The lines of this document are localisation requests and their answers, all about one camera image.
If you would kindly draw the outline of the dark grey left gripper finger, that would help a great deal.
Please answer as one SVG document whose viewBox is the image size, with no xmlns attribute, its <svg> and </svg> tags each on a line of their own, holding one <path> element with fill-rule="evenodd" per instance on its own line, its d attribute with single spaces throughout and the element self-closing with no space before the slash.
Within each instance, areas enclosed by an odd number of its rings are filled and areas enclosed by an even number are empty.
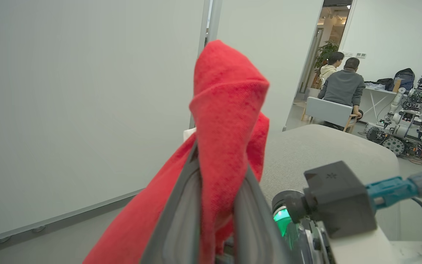
<svg viewBox="0 0 422 264">
<path fill-rule="evenodd" d="M 201 172 L 195 142 L 142 254 L 141 264 L 197 264 Z"/>
</svg>

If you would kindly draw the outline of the white green-banded right gripper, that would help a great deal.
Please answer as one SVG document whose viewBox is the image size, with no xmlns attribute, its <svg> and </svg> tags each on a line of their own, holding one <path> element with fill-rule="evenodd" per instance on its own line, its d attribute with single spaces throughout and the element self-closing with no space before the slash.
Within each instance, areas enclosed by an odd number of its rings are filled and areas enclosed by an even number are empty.
<svg viewBox="0 0 422 264">
<path fill-rule="evenodd" d="M 396 264 L 398 262 L 392 244 L 380 227 L 372 232 L 332 239 L 321 221 L 305 218 L 300 223 L 294 223 L 288 214 L 286 204 L 301 197 L 303 197 L 302 192 L 296 190 L 285 190 L 276 194 L 271 202 L 272 215 L 259 183 L 251 167 L 248 166 L 233 204 L 234 262 L 236 264 Z"/>
</svg>

